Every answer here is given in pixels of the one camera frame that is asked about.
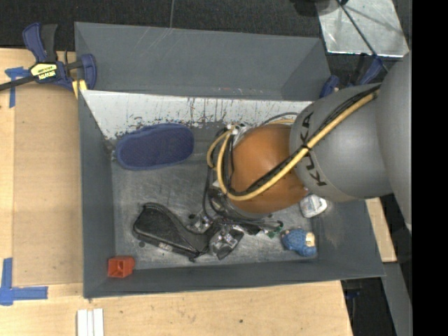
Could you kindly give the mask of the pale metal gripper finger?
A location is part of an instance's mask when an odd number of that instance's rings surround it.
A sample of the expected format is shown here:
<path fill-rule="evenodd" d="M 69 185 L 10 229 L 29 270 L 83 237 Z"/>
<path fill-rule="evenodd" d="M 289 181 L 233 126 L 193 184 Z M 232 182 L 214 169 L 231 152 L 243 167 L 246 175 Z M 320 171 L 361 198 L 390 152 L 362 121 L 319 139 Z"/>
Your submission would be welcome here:
<path fill-rule="evenodd" d="M 209 241 L 209 250 L 222 260 L 233 252 L 244 237 L 244 232 L 234 226 L 223 226 Z"/>
<path fill-rule="evenodd" d="M 212 226 L 212 220 L 203 213 L 191 214 L 188 217 L 187 229 L 191 232 L 206 232 Z"/>

